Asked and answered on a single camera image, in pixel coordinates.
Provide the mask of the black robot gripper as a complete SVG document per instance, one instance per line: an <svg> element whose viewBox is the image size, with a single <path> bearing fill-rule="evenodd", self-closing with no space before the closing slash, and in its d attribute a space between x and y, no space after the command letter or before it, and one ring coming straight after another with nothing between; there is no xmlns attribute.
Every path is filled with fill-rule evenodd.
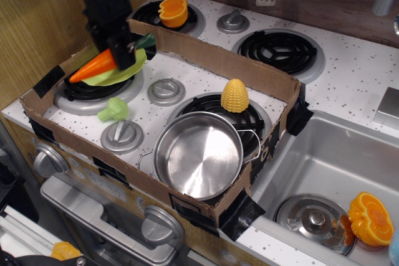
<svg viewBox="0 0 399 266"><path fill-rule="evenodd" d="M86 29L99 52L110 49L119 70L126 70L136 63L130 49L133 42L128 32L127 17L132 13L130 0L84 0L88 23Z"/></svg>

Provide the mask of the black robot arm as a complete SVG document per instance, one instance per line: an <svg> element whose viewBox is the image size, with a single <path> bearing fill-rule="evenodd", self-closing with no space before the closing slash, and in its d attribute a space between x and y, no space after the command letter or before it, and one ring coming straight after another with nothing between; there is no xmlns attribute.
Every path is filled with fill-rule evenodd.
<svg viewBox="0 0 399 266"><path fill-rule="evenodd" d="M128 48L132 41L127 23L133 12L130 0L83 0L83 14L87 18L87 32L99 52L111 51L119 70L136 62L135 54Z"/></svg>

